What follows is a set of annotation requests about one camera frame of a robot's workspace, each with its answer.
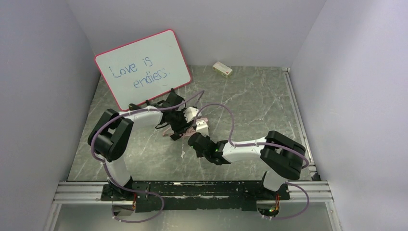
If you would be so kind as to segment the pink and black folding umbrella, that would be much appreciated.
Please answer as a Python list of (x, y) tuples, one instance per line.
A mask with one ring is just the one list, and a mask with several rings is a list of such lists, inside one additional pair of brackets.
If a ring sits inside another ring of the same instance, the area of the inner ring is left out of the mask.
[[(205, 120), (208, 124), (208, 119), (205, 117), (199, 118), (197, 119), (197, 122), (200, 120)], [(176, 133), (171, 129), (171, 128), (167, 128), (162, 136), (163, 137), (170, 137), (173, 140), (178, 140), (181, 137), (189, 137), (192, 136), (195, 132), (195, 128), (196, 128), (196, 124), (195, 125), (188, 125), (186, 129), (181, 131), (181, 134), (176, 135)]]

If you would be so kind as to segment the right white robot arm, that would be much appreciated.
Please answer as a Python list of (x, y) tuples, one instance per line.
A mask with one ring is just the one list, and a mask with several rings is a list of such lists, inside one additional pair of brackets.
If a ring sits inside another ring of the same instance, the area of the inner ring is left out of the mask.
[(305, 147), (277, 131), (269, 131), (257, 140), (234, 143), (227, 140), (214, 142), (209, 136), (196, 132), (189, 138), (188, 145), (198, 158), (204, 157), (216, 165), (263, 161), (270, 170), (263, 175), (262, 185), (273, 192), (288, 180), (300, 179), (302, 169), (309, 165)]

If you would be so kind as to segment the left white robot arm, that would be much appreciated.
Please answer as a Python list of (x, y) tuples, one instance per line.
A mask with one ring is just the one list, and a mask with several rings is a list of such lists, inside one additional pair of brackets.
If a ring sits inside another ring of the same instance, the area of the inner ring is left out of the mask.
[(161, 129), (170, 126), (168, 136), (176, 141), (192, 127), (187, 119), (187, 109), (179, 109), (184, 103), (184, 98), (171, 90), (166, 100), (153, 104), (146, 102), (145, 108), (130, 104), (125, 112), (104, 111), (88, 137), (88, 144), (92, 156), (107, 171), (110, 197), (127, 199), (133, 194), (133, 179), (123, 158), (133, 128), (154, 126)]

